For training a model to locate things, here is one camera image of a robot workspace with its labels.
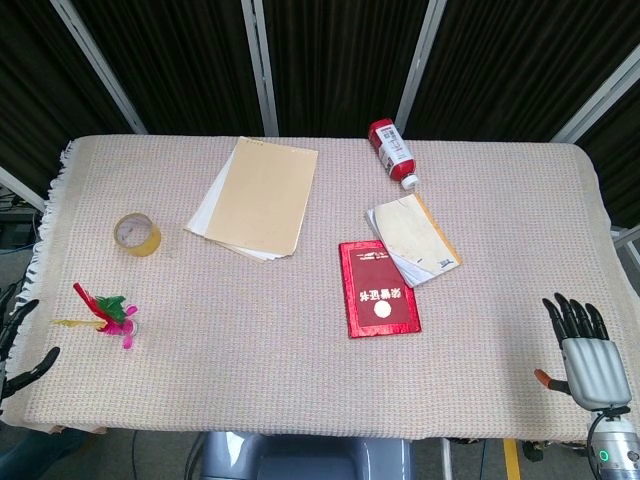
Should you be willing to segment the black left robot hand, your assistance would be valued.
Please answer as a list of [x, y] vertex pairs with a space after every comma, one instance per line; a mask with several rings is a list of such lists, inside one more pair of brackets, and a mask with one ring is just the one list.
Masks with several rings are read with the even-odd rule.
[[9, 359], [10, 350], [14, 346], [18, 329], [24, 322], [26, 316], [39, 304], [37, 299], [30, 300], [24, 305], [17, 307], [11, 315], [8, 315], [7, 306], [16, 289], [17, 284], [13, 283], [1, 294], [1, 400], [13, 396], [15, 393], [39, 380], [51, 369], [60, 354], [60, 348], [53, 347], [32, 369], [13, 378], [7, 377], [6, 361]]

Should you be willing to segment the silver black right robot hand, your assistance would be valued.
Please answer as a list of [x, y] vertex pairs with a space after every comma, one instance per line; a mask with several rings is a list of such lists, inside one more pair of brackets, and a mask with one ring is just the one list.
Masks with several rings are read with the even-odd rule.
[[542, 303], [548, 313], [566, 373], [564, 380], [534, 371], [545, 388], [564, 393], [587, 411], [627, 411], [632, 392], [617, 345], [599, 310], [555, 293]]

